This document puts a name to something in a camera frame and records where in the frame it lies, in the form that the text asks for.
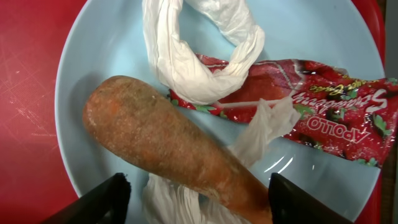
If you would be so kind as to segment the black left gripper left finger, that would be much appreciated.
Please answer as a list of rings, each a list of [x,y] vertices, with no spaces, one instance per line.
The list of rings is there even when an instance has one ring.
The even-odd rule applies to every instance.
[[[123,173],[116,173],[58,213],[44,224],[124,224],[131,195],[131,184]]]

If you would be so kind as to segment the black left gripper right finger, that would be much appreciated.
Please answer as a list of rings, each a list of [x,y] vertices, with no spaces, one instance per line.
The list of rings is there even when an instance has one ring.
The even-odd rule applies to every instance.
[[[268,196],[274,224],[353,224],[278,173]]]

